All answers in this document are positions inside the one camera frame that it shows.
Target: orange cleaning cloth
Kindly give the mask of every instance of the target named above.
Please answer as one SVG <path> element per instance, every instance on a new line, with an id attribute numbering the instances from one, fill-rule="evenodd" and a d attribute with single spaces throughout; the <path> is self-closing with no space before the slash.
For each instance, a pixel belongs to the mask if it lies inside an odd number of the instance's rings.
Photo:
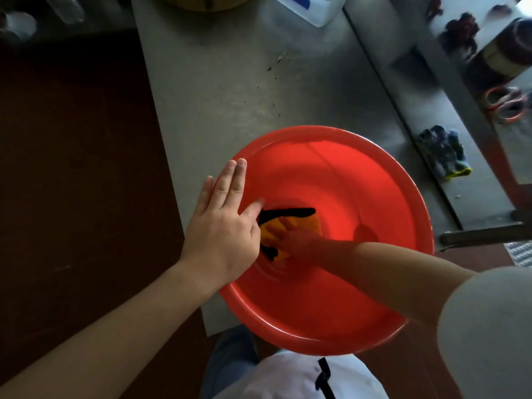
<path id="1" fill-rule="evenodd" d="M 272 261 L 283 260 L 290 255 L 282 249 L 277 249 L 263 243 L 265 238 L 276 239 L 266 227 L 274 227 L 286 230 L 285 226 L 279 221 L 279 217 L 285 217 L 290 223 L 297 228 L 309 229 L 319 236 L 321 233 L 320 218 L 316 214 L 315 208 L 283 208 L 275 210 L 262 210 L 257 219 L 261 228 L 261 250 Z"/>

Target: red bowl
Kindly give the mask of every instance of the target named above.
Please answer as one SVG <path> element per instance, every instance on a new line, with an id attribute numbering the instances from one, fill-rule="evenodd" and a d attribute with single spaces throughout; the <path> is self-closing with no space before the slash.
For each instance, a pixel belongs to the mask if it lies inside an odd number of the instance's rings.
<path id="1" fill-rule="evenodd" d="M 241 211 L 259 197 L 265 209 L 312 207 L 325 238 L 376 239 L 434 252 L 416 185 L 388 153 L 359 135 L 333 127 L 289 127 L 251 142 L 238 158 L 248 162 Z M 261 253 L 220 293 L 252 332 L 304 354 L 367 350 L 407 322 L 336 276 L 292 257 L 270 262 Z"/>

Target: black drawstring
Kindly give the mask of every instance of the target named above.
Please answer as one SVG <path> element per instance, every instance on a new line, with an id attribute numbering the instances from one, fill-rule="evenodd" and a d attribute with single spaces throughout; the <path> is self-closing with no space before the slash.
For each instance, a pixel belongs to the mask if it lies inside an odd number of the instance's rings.
<path id="1" fill-rule="evenodd" d="M 321 373 L 316 379 L 316 390 L 321 389 L 325 399 L 335 399 L 333 391 L 328 383 L 329 378 L 331 377 L 331 370 L 329 369 L 329 364 L 327 364 L 325 357 L 320 358 L 318 364 L 320 364 Z"/>

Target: wooden barrel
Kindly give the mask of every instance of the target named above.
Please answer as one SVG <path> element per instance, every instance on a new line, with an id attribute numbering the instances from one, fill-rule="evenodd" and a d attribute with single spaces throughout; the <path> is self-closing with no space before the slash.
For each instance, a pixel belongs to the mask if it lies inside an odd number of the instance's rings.
<path id="1" fill-rule="evenodd" d="M 217 12 L 238 7 L 248 0 L 165 0 L 170 4 L 196 12 Z"/>
<path id="2" fill-rule="evenodd" d="M 532 19 L 518 18 L 470 61 L 465 77 L 483 92 L 506 84 L 532 65 Z"/>

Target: blue jeans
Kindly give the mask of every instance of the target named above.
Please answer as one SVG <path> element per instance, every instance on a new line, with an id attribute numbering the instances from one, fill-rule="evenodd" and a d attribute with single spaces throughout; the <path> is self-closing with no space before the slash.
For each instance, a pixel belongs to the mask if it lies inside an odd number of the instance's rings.
<path id="1" fill-rule="evenodd" d="M 221 334 L 207 364 L 199 399 L 212 399 L 259 363 L 253 334 L 244 325 Z"/>

